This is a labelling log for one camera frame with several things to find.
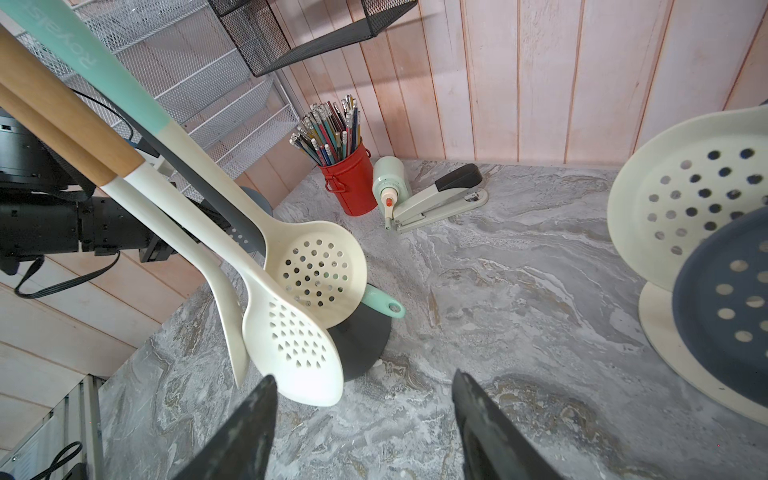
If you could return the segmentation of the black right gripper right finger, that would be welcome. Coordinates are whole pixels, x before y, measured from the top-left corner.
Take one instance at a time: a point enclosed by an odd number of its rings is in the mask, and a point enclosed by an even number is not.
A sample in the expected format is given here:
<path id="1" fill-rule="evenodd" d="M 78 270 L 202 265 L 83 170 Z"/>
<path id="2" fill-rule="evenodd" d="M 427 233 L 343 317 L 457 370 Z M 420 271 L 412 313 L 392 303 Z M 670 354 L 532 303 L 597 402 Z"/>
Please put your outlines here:
<path id="1" fill-rule="evenodd" d="M 452 400 L 466 479 L 561 477 L 471 375 L 455 372 Z"/>

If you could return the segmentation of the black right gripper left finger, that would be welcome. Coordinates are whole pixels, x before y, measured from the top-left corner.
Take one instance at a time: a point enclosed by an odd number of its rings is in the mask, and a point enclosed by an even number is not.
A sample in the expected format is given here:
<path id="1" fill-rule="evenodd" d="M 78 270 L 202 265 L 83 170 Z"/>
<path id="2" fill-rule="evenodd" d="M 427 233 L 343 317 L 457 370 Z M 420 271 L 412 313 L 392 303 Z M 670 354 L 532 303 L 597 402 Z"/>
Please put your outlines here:
<path id="1" fill-rule="evenodd" d="M 264 479 L 277 410 L 277 383 L 266 375 L 175 479 Z"/>

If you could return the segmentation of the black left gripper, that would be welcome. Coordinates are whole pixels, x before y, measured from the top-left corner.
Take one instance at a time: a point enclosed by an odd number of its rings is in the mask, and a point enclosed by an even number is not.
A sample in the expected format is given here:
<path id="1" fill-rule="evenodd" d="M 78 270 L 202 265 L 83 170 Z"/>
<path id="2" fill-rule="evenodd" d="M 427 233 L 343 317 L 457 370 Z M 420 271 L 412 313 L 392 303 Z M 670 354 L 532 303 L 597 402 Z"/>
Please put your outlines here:
<path id="1" fill-rule="evenodd" d="M 141 263 L 168 260 L 176 254 L 167 242 L 109 197 L 77 203 L 78 240 L 83 252 L 109 256 L 138 250 Z"/>

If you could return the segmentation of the large cream skimmer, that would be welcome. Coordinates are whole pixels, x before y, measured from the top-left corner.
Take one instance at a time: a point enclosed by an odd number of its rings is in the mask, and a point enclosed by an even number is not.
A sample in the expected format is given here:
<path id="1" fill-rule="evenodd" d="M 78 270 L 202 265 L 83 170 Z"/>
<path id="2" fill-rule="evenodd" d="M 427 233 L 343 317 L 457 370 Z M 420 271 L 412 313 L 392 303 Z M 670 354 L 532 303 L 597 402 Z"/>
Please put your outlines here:
<path id="1" fill-rule="evenodd" d="M 249 363 L 242 335 L 237 332 L 243 311 L 233 285 L 217 262 L 151 201 L 6 87 L 1 88 L 1 106 L 202 273 L 217 304 L 235 383 L 242 386 Z"/>

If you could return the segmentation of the grey skimmer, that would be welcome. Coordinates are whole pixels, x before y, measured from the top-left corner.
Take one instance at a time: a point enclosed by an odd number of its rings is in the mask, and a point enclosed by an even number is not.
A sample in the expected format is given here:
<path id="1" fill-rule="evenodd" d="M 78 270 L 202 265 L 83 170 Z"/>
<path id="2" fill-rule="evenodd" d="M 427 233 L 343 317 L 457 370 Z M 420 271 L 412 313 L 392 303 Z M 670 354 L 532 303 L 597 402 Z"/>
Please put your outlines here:
<path id="1" fill-rule="evenodd" d="M 406 308 L 401 302 L 371 284 L 366 285 L 362 303 L 391 318 L 402 319 L 407 313 Z"/>

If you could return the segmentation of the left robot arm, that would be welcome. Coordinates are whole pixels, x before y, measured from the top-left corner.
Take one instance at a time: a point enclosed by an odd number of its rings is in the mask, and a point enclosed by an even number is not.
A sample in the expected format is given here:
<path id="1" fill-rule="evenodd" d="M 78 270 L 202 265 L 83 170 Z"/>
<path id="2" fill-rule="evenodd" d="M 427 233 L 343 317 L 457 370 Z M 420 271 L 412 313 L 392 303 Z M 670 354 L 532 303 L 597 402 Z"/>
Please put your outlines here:
<path id="1" fill-rule="evenodd" d="M 6 111 L 1 112 L 1 271 L 46 255 L 111 256 L 138 250 L 142 262 L 176 251 L 93 185 Z"/>

